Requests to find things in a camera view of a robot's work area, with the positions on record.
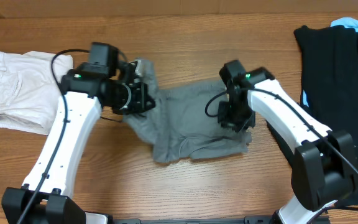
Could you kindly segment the grey shorts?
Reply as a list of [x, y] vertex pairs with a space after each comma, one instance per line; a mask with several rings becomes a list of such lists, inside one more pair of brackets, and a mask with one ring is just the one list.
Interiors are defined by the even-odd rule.
[[141, 114], [125, 115], [123, 120], [136, 135], [153, 146], [155, 162], [171, 163], [184, 158], [212, 159], [248, 151], [252, 135], [222, 128], [216, 118], [218, 102], [208, 101], [226, 87], [219, 80], [206, 80], [171, 89], [161, 90], [155, 76], [154, 64], [138, 58], [142, 81], [148, 86], [155, 108]]

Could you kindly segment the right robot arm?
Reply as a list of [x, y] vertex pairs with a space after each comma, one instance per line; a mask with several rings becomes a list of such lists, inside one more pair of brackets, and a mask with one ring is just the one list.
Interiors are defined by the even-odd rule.
[[260, 114], [291, 164], [293, 198], [269, 223], [329, 223], [323, 214], [358, 188], [353, 139], [315, 120], [264, 67], [245, 71], [238, 60], [225, 63], [219, 75], [228, 101], [219, 103], [218, 123], [235, 132], [255, 125]]

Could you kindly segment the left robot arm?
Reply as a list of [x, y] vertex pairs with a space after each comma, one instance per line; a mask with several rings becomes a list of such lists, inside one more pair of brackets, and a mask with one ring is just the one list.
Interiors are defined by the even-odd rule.
[[73, 201], [78, 166], [105, 106], [119, 115], [155, 107], [144, 82], [146, 64], [116, 47], [94, 42], [88, 61], [56, 80], [57, 115], [37, 162], [21, 188], [8, 187], [2, 209], [8, 223], [112, 223], [112, 215], [86, 212]]

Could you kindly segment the black polo shirt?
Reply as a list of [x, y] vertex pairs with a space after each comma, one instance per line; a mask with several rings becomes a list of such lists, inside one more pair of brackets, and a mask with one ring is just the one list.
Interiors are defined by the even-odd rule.
[[353, 138], [358, 168], [358, 32], [344, 26], [294, 31], [302, 56], [302, 107]]

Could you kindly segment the folded beige shorts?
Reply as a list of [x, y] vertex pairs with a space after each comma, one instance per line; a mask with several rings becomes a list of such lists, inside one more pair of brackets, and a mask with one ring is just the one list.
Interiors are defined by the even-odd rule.
[[71, 55], [30, 51], [0, 51], [0, 128], [48, 135], [54, 122], [60, 91], [57, 80], [73, 68]]

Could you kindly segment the light blue garment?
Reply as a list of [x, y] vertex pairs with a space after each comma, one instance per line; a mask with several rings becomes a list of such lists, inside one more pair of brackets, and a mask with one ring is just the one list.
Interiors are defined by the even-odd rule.
[[[340, 19], [332, 21], [330, 27], [336, 26], [343, 26], [345, 29], [354, 29], [355, 32], [358, 33], [358, 20], [351, 17], [342, 17]], [[302, 90], [300, 100], [304, 106], [310, 107], [308, 96], [304, 90]]]

